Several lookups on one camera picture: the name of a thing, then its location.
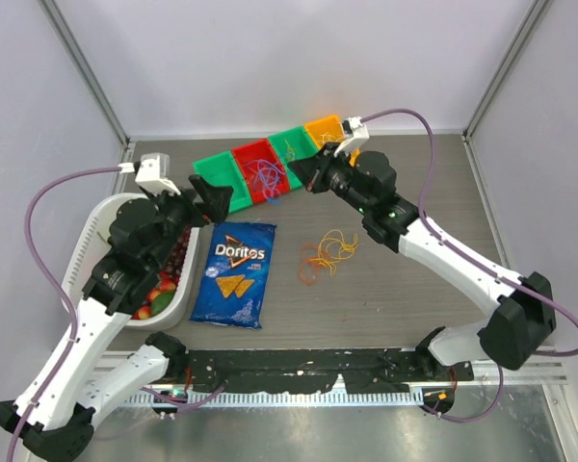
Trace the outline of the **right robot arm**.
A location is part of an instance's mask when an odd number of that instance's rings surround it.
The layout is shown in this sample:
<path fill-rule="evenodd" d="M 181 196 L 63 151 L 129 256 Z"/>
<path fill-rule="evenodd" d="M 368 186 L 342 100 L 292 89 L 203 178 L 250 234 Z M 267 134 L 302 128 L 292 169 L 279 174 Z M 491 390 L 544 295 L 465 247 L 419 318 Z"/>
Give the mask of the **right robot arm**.
<path fill-rule="evenodd" d="M 360 212 L 362 226 L 377 243 L 432 270 L 485 314 L 461 327 L 439 327 L 419 345 L 415 366 L 436 380 L 463 361 L 490 359 L 519 370 L 556 328 L 550 281 L 538 272 L 523 276 L 503 268 L 446 234 L 396 191 L 396 171 L 378 151 L 331 155 L 326 144 L 310 158 L 289 163 L 311 193 L 331 191 Z"/>

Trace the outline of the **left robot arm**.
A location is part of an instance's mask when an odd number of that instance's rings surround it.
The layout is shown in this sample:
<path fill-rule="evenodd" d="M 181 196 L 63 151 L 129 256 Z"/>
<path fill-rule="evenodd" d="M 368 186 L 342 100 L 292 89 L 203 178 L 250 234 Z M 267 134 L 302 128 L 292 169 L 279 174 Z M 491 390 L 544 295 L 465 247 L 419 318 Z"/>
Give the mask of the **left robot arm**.
<path fill-rule="evenodd" d="M 0 426 L 45 461 L 73 461 L 98 426 L 129 396 L 161 379 L 178 382 L 187 348 L 171 335 L 151 334 L 103 379 L 88 380 L 107 346 L 143 305 L 188 228 L 225 221 L 233 189 L 199 175 L 176 192 L 144 192 L 120 204 L 109 226 L 109 251 L 92 268 L 78 302 L 60 296 L 71 327 L 28 389 L 0 402 Z"/>

